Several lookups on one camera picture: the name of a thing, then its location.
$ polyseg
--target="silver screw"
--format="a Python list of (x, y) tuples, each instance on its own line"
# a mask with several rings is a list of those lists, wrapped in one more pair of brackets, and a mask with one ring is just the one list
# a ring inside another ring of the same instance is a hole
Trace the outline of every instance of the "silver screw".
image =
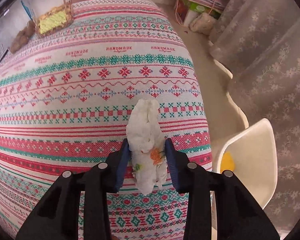
[(64, 171), (62, 173), (62, 177), (64, 177), (64, 178), (69, 178), (70, 176), (71, 176), (71, 171)]
[(108, 167), (108, 164), (107, 164), (107, 163), (99, 163), (99, 164), (98, 164), (98, 168), (99, 168), (99, 169), (102, 169), (102, 170), (103, 170), (103, 169), (105, 169), (106, 167)]
[(231, 178), (233, 176), (233, 172), (232, 171), (225, 171), (223, 173), (226, 177)]
[(187, 166), (189, 169), (195, 169), (197, 167), (197, 164), (196, 163), (188, 163)]

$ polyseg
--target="floral curtain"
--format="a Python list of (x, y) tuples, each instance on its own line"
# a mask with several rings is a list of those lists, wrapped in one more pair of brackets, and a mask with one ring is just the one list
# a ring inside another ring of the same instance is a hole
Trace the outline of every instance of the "floral curtain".
[(290, 231), (300, 218), (300, 9), (294, 0), (230, 0), (210, 40), (249, 124), (263, 117), (272, 124), (278, 185), (265, 211), (280, 232)]

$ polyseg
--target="beige floor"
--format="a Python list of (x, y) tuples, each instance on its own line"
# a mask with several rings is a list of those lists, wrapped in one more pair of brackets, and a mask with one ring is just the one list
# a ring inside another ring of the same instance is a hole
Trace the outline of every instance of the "beige floor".
[(215, 64), (210, 56), (209, 39), (200, 33), (193, 33), (175, 21), (174, 10), (169, 5), (158, 5), (170, 20), (192, 57), (200, 85), (204, 109), (208, 120), (210, 139), (213, 142), (238, 133), (248, 126), (242, 111), (233, 103), (227, 87), (231, 73), (221, 64)]

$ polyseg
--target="transparent jar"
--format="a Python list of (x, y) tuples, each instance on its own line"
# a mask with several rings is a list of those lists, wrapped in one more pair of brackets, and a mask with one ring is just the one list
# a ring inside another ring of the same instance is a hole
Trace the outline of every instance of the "transparent jar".
[(24, 0), (35, 23), (38, 37), (45, 37), (73, 22), (71, 0)]
[(0, 42), (11, 53), (26, 45), (34, 34), (35, 25), (21, 0), (6, 0), (0, 7)]

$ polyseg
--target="tablecloth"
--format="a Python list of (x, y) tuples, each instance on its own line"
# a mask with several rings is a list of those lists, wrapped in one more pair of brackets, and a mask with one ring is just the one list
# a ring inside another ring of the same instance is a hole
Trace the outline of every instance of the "tablecloth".
[[(164, 13), (146, 0), (87, 0), (74, 4), (74, 18), (0, 63), (0, 224), (12, 237), (63, 171), (87, 171), (119, 149), (140, 98), (159, 101), (165, 136), (211, 170), (194, 66)], [(162, 190), (143, 196), (131, 171), (108, 194), (113, 234), (182, 239), (188, 195), (168, 175)]]

